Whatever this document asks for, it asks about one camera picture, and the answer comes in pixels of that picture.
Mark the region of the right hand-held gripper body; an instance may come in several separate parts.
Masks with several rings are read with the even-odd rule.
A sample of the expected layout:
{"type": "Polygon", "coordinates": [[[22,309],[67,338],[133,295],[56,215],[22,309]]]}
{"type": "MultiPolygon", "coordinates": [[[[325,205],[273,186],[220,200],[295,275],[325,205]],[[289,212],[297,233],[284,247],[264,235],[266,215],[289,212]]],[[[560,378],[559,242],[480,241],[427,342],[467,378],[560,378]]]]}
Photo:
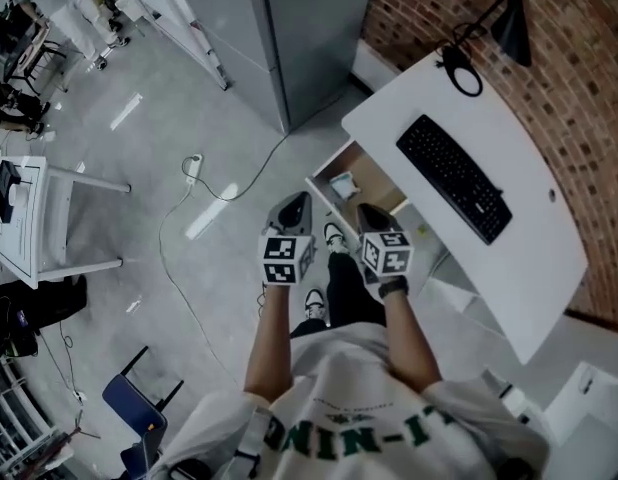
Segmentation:
{"type": "Polygon", "coordinates": [[[414,255],[409,234],[393,215],[378,206],[362,203],[356,214],[365,283],[375,284],[389,277],[405,276],[414,255]]]}

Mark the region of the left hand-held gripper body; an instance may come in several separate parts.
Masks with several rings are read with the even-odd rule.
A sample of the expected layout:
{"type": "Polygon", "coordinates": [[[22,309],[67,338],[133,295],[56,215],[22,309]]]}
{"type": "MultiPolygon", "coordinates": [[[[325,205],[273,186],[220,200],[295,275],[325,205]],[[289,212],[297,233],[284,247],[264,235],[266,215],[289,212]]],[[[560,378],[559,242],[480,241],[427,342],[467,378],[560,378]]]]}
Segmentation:
{"type": "Polygon", "coordinates": [[[300,284],[313,263],[312,198],[294,193],[273,206],[258,240],[258,258],[265,285],[300,284]]]}

